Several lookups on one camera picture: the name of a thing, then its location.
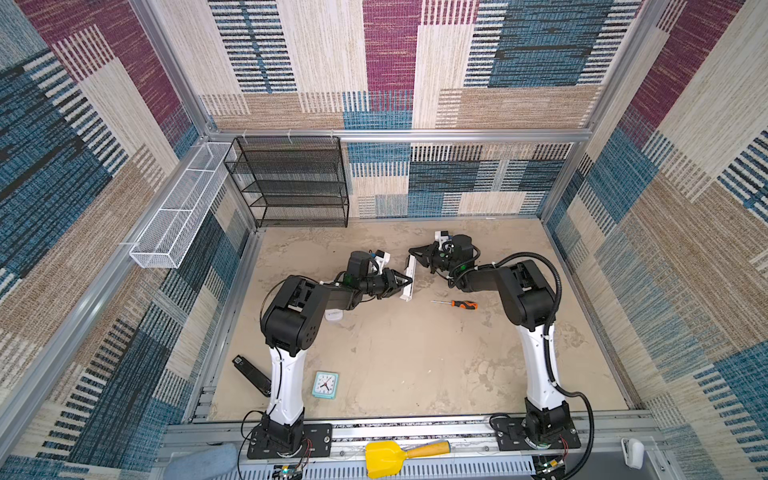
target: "teal clock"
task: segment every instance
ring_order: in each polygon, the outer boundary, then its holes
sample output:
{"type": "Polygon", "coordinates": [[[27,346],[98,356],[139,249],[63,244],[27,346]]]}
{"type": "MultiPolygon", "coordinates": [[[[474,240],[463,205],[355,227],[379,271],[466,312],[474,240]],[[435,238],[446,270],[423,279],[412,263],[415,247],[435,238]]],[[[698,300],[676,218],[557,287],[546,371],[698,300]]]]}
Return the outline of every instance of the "teal clock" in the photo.
{"type": "Polygon", "coordinates": [[[336,387],[338,384],[338,373],[318,372],[315,375],[315,385],[312,387],[312,395],[319,399],[335,399],[336,387]]]}

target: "beige floor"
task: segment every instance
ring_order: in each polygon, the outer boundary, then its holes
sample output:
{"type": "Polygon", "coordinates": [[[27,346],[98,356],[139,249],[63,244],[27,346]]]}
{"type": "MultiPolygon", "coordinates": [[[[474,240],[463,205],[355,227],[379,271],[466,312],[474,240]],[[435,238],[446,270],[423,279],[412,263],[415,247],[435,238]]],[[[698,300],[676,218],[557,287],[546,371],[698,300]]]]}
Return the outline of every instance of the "beige floor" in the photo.
{"type": "MultiPolygon", "coordinates": [[[[210,420],[242,419],[265,399],[232,366],[241,354],[270,374],[270,356],[257,317],[266,292],[291,273],[332,279],[353,250],[388,251],[389,266],[405,271],[410,247],[434,240],[435,230],[464,233],[489,263],[529,250],[557,263],[538,220],[451,220],[351,223],[349,228],[270,228],[264,237],[242,314],[218,382],[210,420]]],[[[549,272],[545,266],[548,279],[549,272]]],[[[587,320],[564,278],[555,324],[563,387],[585,392],[597,410],[626,409],[587,320]]],[[[413,300],[373,300],[323,322],[306,359],[307,417],[523,412],[526,376],[520,340],[496,292],[462,293],[416,267],[413,300]],[[430,300],[472,300],[468,311],[430,300]],[[334,400],[312,396],[318,370],[339,373],[334,400]]],[[[583,410],[578,400],[571,409],[583,410]]]]}

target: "black mesh shelf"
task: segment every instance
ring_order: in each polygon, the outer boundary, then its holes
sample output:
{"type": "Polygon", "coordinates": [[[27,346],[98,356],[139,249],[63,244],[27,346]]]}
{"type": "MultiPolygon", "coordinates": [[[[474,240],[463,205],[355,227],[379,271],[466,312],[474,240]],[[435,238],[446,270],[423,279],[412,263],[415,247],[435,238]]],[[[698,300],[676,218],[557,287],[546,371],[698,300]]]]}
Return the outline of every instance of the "black mesh shelf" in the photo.
{"type": "Polygon", "coordinates": [[[337,137],[238,137],[225,165],[258,227],[346,227],[349,192],[337,137]]]}

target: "white wire basket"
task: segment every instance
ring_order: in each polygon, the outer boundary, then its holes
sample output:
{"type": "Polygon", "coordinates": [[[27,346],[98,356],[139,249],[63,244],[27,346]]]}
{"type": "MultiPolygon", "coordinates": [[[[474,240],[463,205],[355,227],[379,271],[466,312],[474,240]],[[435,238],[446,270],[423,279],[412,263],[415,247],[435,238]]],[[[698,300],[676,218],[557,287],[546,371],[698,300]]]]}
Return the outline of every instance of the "white wire basket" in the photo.
{"type": "Polygon", "coordinates": [[[224,159],[237,156],[230,144],[208,142],[197,151],[131,248],[141,268],[179,268],[227,178],[224,159]]]}

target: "yellow scoop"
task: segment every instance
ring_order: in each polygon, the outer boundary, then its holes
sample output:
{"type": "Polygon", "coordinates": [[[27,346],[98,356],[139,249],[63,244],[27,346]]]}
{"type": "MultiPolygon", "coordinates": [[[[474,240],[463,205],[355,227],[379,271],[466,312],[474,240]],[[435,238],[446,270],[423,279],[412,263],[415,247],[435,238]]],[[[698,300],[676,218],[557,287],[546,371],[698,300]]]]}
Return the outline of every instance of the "yellow scoop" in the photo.
{"type": "Polygon", "coordinates": [[[431,457],[450,453],[451,446],[448,442],[432,443],[403,451],[394,442],[371,442],[366,445],[366,467],[370,478],[381,478],[389,475],[397,475],[406,458],[431,457]]]}

